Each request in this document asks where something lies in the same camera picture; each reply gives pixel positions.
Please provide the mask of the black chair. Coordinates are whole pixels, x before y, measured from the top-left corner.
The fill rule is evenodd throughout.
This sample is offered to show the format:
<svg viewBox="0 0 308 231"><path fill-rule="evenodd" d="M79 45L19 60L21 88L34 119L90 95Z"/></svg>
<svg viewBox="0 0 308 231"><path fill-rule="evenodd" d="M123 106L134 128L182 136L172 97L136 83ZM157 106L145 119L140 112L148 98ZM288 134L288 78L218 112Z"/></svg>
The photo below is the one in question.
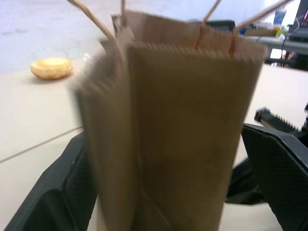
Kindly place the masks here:
<svg viewBox="0 0 308 231"><path fill-rule="evenodd" d="M207 21L208 26L215 28L219 31L230 31L232 32L235 28L235 22L233 20L215 20L215 21Z"/></svg>

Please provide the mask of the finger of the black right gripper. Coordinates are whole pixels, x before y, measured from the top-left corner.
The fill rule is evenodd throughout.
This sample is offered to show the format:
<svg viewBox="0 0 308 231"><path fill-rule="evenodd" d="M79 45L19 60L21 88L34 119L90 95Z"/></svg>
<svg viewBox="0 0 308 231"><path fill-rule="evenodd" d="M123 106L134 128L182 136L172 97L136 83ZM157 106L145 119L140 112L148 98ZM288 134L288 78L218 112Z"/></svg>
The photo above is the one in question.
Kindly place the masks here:
<svg viewBox="0 0 308 231"><path fill-rule="evenodd" d="M256 111L255 121L265 127L278 131L300 131L297 127L279 115L274 115L268 108L261 108Z"/></svg>
<svg viewBox="0 0 308 231"><path fill-rule="evenodd" d="M266 200L253 174L248 158L233 168L225 203L257 205Z"/></svg>

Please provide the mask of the brown paper bag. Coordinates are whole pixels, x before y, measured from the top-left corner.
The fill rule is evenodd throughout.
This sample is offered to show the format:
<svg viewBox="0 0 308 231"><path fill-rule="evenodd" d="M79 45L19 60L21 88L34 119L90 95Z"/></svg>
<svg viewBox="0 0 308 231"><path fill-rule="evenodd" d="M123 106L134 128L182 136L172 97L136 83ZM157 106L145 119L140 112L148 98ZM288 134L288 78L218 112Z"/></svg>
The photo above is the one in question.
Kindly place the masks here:
<svg viewBox="0 0 308 231"><path fill-rule="evenodd" d="M218 231L266 48L232 32L126 9L77 89L100 231Z"/></svg>

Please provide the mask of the unwrapped round pale bread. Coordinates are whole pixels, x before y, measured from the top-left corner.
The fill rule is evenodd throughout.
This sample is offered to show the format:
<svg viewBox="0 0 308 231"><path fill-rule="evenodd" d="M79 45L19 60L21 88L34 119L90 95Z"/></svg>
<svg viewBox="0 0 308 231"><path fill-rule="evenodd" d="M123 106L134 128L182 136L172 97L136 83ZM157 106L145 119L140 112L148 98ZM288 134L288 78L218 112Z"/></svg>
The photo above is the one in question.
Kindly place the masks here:
<svg viewBox="0 0 308 231"><path fill-rule="evenodd" d="M33 75L41 79L60 79L72 73L73 63L62 57L45 58L33 62L30 70Z"/></svg>

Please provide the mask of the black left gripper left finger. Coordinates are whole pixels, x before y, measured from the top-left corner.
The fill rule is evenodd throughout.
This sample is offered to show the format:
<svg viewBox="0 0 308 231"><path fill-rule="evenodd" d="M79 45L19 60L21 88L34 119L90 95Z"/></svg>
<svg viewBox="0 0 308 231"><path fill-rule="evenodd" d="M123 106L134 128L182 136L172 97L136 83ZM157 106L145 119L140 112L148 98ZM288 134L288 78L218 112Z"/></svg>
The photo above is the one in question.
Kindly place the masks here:
<svg viewBox="0 0 308 231"><path fill-rule="evenodd" d="M41 174L4 231L87 231L97 196L82 132Z"/></svg>

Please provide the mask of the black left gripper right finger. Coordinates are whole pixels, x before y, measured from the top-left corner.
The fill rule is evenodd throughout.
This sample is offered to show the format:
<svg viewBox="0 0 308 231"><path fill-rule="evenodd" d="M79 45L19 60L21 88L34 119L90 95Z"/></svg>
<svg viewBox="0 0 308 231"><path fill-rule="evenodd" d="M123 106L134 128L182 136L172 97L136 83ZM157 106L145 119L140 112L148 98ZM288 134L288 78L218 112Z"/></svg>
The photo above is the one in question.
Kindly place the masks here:
<svg viewBox="0 0 308 231"><path fill-rule="evenodd" d="M295 136L244 124L257 183L283 231L308 231L308 148Z"/></svg>

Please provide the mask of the cluttered background desk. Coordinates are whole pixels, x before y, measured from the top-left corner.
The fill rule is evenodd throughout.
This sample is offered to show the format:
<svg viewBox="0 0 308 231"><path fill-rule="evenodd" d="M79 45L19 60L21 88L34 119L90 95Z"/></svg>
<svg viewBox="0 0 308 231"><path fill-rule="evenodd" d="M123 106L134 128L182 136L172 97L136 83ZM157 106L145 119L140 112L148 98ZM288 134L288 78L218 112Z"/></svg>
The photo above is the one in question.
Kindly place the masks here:
<svg viewBox="0 0 308 231"><path fill-rule="evenodd" d="M308 0L300 0L290 25L250 23L240 33L267 46L265 63L308 71Z"/></svg>

